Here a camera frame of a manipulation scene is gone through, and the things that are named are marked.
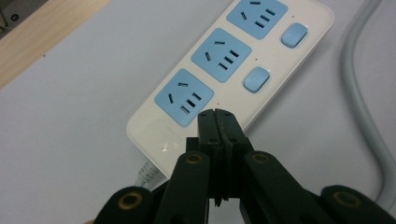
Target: wooden surface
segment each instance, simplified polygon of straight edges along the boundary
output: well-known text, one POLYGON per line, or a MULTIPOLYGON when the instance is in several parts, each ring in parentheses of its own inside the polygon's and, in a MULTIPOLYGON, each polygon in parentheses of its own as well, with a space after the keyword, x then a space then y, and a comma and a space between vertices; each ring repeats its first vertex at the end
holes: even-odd
POLYGON ((109 0, 49 0, 0 40, 0 89, 109 0))

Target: screw hole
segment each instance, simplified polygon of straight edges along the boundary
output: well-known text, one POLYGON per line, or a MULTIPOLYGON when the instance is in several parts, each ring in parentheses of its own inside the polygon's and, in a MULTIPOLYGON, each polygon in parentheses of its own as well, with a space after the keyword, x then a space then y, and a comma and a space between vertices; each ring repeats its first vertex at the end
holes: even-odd
POLYGON ((142 202, 143 202, 143 196, 139 192, 133 191, 124 194, 119 199, 119 208, 122 210, 131 210, 139 206, 142 202))
POLYGON ((355 195, 346 191, 337 191, 333 195, 334 199, 341 205, 349 208, 361 206, 361 200, 355 195))
POLYGON ((253 160, 257 163, 264 164, 267 163, 270 159, 264 154, 254 154, 253 160))
POLYGON ((18 14, 12 14, 12 16, 11 16, 12 21, 17 21, 19 18, 20 18, 20 15, 18 15, 18 14))
POLYGON ((199 163, 201 163, 202 160, 203 160, 203 158, 198 154, 191 154, 190 156, 188 156, 186 158, 186 161, 189 164, 199 164, 199 163))

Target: white cable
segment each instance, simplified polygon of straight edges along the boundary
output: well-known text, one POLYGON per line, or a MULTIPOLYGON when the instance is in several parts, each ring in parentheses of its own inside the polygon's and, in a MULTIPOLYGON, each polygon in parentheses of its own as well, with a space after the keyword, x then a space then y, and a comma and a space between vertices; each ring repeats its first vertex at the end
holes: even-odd
POLYGON ((385 210, 390 210, 396 200, 396 162, 387 145, 375 126, 370 112, 364 103, 355 76, 353 56, 357 39, 366 22, 369 20, 381 0, 369 0, 364 10, 350 29, 341 54, 342 76, 346 85, 346 93, 355 112, 357 122, 370 149, 377 159, 382 174, 383 185, 376 202, 385 210))
POLYGON ((160 170, 151 161, 147 161, 137 174, 137 180, 134 183, 137 187, 144 187, 149 183, 160 170))

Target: power strip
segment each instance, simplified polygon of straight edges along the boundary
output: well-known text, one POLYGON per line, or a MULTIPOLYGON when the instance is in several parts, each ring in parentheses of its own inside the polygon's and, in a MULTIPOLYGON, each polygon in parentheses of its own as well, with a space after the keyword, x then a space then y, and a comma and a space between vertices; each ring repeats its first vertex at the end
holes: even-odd
POLYGON ((170 177, 202 110, 228 110, 245 130, 332 22, 313 0, 235 0, 131 117, 129 137, 170 177))

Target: blue switch button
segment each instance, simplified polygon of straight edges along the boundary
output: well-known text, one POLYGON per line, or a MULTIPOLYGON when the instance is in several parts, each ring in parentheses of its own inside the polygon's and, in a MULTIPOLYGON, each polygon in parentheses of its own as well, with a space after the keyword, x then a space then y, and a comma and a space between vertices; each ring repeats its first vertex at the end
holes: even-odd
POLYGON ((286 47, 294 49, 298 43, 308 33, 308 29, 300 23, 292 24, 285 34, 282 35, 281 41, 286 47))
POLYGON ((244 81, 244 87, 253 93, 256 93, 262 88, 262 85, 268 80, 270 74, 267 70, 256 67, 249 72, 244 81))

